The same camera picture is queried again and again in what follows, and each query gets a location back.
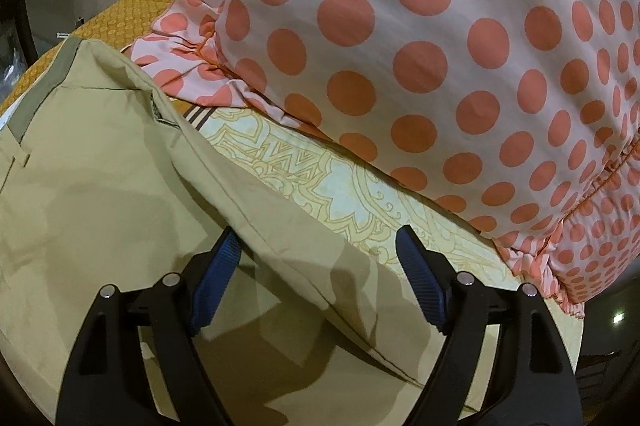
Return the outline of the pink polka dot pillow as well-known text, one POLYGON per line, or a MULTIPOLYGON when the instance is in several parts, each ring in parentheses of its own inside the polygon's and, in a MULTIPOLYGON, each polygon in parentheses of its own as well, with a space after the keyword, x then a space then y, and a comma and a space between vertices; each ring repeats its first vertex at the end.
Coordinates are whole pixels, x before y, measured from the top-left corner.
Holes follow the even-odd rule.
POLYGON ((130 56, 354 153, 570 315, 639 254, 639 0, 173 0, 130 56))

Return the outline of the yellow orange patterned bedsheet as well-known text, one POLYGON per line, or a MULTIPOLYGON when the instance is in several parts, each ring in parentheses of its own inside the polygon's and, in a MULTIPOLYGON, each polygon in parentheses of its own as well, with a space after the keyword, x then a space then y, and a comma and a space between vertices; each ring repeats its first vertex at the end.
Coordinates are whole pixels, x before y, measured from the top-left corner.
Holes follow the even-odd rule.
MULTIPOLYGON (((417 197, 340 148, 290 131, 250 109, 177 110, 230 163, 260 186, 258 203, 298 207, 349 243, 372 281, 407 284, 394 235, 410 225, 451 264, 494 287, 515 289, 495 249, 461 220, 417 197)), ((116 259, 38 252, 1 257, 1 352, 36 408, 52 418, 82 313, 107 281, 124 289, 188 259, 187 249, 127 243, 116 259)), ((386 424, 407 414, 419 388, 350 348, 319 311, 244 259, 214 323, 196 340, 205 368, 241 425, 386 424)))

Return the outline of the beige khaki pants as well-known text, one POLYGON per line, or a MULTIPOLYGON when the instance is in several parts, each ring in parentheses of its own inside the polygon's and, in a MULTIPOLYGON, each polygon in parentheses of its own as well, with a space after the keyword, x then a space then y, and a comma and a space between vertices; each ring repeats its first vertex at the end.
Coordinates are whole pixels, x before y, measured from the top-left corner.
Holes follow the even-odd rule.
POLYGON ((1 351, 53 418, 105 284, 149 287, 231 227, 246 249, 195 346, 240 425, 399 425, 435 335, 408 283, 235 165, 148 75, 66 41, 1 130, 1 351))

